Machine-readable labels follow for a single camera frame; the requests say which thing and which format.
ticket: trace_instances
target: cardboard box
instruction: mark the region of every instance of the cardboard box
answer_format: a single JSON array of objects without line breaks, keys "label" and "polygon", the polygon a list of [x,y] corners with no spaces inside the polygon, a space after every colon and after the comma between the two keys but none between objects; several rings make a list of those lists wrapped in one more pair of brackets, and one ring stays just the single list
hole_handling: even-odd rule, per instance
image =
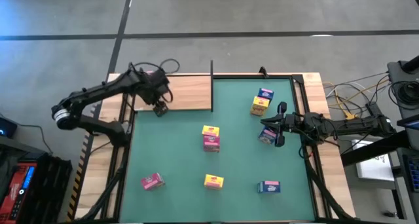
[{"label": "cardboard box", "polygon": [[259,134],[259,140],[268,145],[273,144],[276,140],[276,133],[265,126],[262,132]]},{"label": "cardboard box", "polygon": [[204,186],[210,189],[222,189],[224,178],[214,175],[205,175]]},{"label": "cardboard box", "polygon": [[280,193],[281,183],[279,181],[261,181],[257,184],[258,193]]},{"label": "cardboard box", "polygon": [[155,173],[151,176],[141,179],[141,184],[146,191],[150,191],[156,187],[159,187],[164,184],[163,177],[160,174]]},{"label": "cardboard box", "polygon": [[255,96],[253,104],[251,105],[250,113],[257,116],[263,116],[268,109],[269,100]]},{"label": "cardboard box", "polygon": [[220,137],[204,136],[204,151],[220,152]]},{"label": "cardboard box", "polygon": [[258,97],[265,98],[269,100],[269,103],[274,99],[274,91],[268,90],[265,88],[260,88],[259,93],[257,94]]},{"label": "cardboard box", "polygon": [[204,125],[202,129],[202,135],[204,136],[219,136],[220,128],[216,126],[206,126]]}]

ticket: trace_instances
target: concrete floor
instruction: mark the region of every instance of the concrete floor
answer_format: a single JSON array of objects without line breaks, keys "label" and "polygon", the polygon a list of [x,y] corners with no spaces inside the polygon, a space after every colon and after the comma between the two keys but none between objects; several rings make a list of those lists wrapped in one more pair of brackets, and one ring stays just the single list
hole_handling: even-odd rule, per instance
[{"label": "concrete floor", "polygon": [[[0,36],[116,34],[125,1],[0,0]],[[132,0],[125,33],[395,29],[419,29],[415,0]],[[0,113],[41,125],[54,153],[76,167],[84,132],[58,130],[50,108],[70,92],[104,80],[114,45],[114,39],[0,41],[0,87],[7,89],[0,92],[5,99]],[[410,60],[417,50],[419,35],[129,39],[122,42],[115,71],[125,71],[128,62],[176,58],[180,72],[208,72],[214,60],[218,72],[254,72],[263,65],[268,71],[316,71],[324,81],[340,83],[384,72],[387,62]],[[359,83],[369,86],[377,80]],[[344,96],[352,93],[342,89]],[[378,104],[393,122],[400,119],[386,93]],[[340,111],[331,113],[343,119]],[[20,128],[16,139],[45,149],[36,129]],[[347,176],[356,179],[349,172]],[[414,223],[411,211],[409,221],[381,215],[393,208],[388,191],[368,185],[350,189],[362,220]]]}]

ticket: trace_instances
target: yellow and black tape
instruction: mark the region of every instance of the yellow and black tape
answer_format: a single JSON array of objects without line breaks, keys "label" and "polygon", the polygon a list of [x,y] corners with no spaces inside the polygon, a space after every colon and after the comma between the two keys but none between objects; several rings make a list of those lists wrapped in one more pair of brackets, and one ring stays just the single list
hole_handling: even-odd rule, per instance
[{"label": "yellow and black tape", "polygon": [[[100,105],[93,105],[87,116],[98,118],[99,112],[100,112]],[[94,139],[94,136],[86,132],[83,138],[79,164],[77,166],[73,190],[71,192],[70,204],[69,204],[67,217],[65,221],[73,221],[75,218],[77,204],[79,203],[79,199],[80,199],[81,187],[83,185],[84,175],[86,173],[89,154],[92,149],[93,139]]]}]

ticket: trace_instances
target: green mat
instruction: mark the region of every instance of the green mat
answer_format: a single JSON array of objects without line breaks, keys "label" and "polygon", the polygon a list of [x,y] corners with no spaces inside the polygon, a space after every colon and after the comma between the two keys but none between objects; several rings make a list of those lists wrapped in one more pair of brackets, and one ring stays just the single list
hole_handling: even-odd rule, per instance
[{"label": "green mat", "polygon": [[[281,148],[266,145],[257,139],[261,117],[250,115],[260,87],[275,91],[265,117],[280,101],[292,113],[289,80],[215,79],[213,87],[213,113],[138,113],[120,222],[314,220],[299,136],[285,133]],[[220,127],[220,153],[204,152],[204,124]],[[145,191],[141,179],[155,172],[166,185]],[[205,188],[205,174],[224,177],[223,189]],[[281,193],[257,193],[263,180],[280,181]]]}]

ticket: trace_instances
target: pink box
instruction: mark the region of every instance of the pink box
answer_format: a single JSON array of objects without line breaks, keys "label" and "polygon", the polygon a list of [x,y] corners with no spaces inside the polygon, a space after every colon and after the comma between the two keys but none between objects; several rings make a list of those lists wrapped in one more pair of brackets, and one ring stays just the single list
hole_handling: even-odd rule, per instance
[{"label": "pink box", "polygon": [[204,151],[220,152],[220,137],[204,136]]},{"label": "pink box", "polygon": [[150,191],[156,187],[159,187],[164,184],[163,177],[160,174],[155,173],[151,176],[141,179],[141,184],[146,191]]}]

